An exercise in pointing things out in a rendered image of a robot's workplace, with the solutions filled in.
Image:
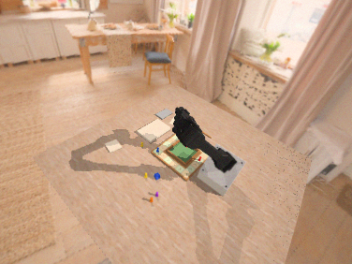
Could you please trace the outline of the blue die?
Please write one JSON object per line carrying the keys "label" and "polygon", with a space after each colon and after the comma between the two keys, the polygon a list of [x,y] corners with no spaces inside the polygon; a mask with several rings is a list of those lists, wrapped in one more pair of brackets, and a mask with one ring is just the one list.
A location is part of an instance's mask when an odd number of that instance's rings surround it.
{"label": "blue die", "polygon": [[160,175],[159,175],[158,172],[154,175],[154,178],[155,178],[156,180],[160,179]]}

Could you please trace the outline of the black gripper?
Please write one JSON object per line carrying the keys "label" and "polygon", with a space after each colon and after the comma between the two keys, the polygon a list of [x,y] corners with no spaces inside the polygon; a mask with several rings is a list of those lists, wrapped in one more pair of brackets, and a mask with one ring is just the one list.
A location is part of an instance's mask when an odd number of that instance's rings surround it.
{"label": "black gripper", "polygon": [[[181,130],[182,130],[182,133],[183,133],[186,129],[184,127],[182,127]],[[172,132],[174,132],[176,134],[175,126],[172,127]]]}

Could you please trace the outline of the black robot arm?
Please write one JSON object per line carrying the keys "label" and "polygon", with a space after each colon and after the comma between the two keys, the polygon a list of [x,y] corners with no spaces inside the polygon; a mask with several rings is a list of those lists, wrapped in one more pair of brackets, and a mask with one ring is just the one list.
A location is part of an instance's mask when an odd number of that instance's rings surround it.
{"label": "black robot arm", "polygon": [[[205,136],[201,133],[202,130],[199,128],[199,125],[197,125],[195,119],[189,115],[190,113],[187,109],[177,107],[175,109],[175,114],[173,125],[176,129],[176,137],[183,146],[192,150],[200,149],[203,153],[211,157],[215,167],[224,173],[234,167],[237,161],[229,152],[226,152],[221,148],[217,150],[205,140]],[[182,127],[186,129],[183,133],[181,130]]]}

